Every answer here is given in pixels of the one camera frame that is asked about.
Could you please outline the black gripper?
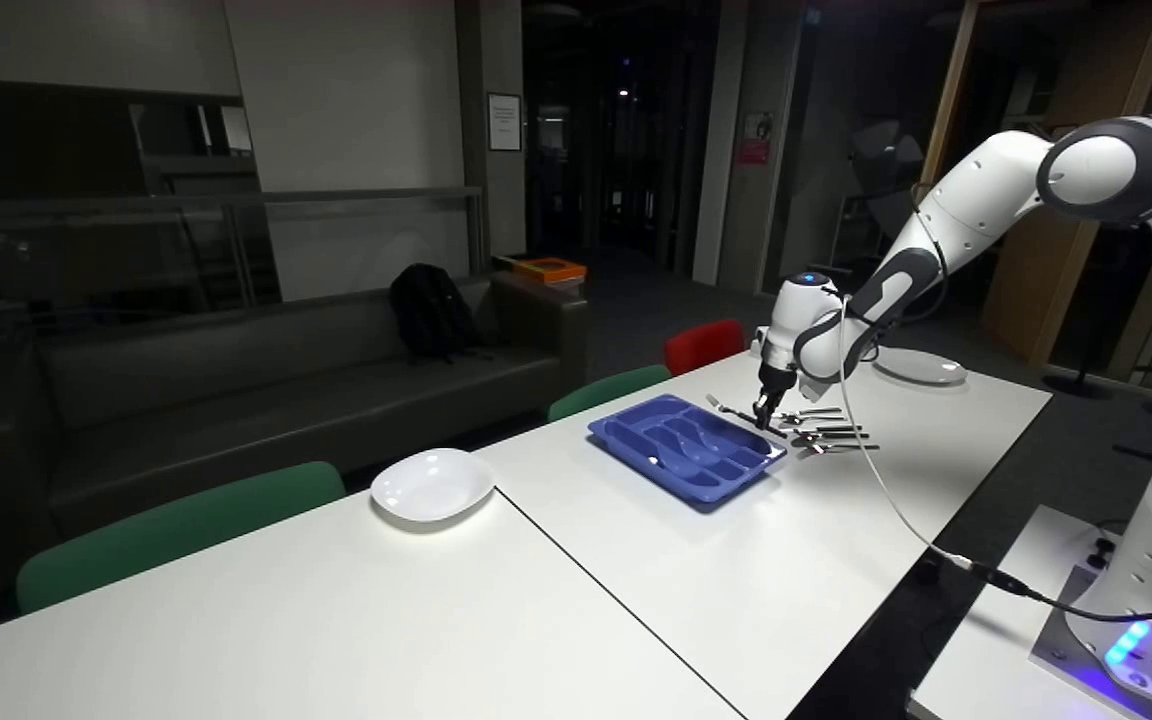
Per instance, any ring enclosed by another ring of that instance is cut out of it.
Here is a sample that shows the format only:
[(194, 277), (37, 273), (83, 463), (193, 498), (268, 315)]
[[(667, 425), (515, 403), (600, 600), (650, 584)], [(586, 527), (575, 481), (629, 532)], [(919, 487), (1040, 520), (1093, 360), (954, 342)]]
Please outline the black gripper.
[(753, 402), (753, 413), (773, 416), (780, 409), (782, 392), (797, 385), (797, 364), (780, 370), (764, 356), (754, 382), (761, 382), (761, 392)]

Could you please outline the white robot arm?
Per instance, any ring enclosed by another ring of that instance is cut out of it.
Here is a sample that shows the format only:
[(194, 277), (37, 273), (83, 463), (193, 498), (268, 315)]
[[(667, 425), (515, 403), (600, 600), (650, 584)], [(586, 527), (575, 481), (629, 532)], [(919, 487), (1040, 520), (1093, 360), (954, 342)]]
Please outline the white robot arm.
[(1152, 118), (1093, 120), (1061, 140), (990, 131), (914, 200), (857, 292), (824, 273), (787, 277), (761, 333), (753, 422), (766, 425), (787, 392), (848, 382), (885, 325), (1025, 224), (1140, 227), (1152, 242)]

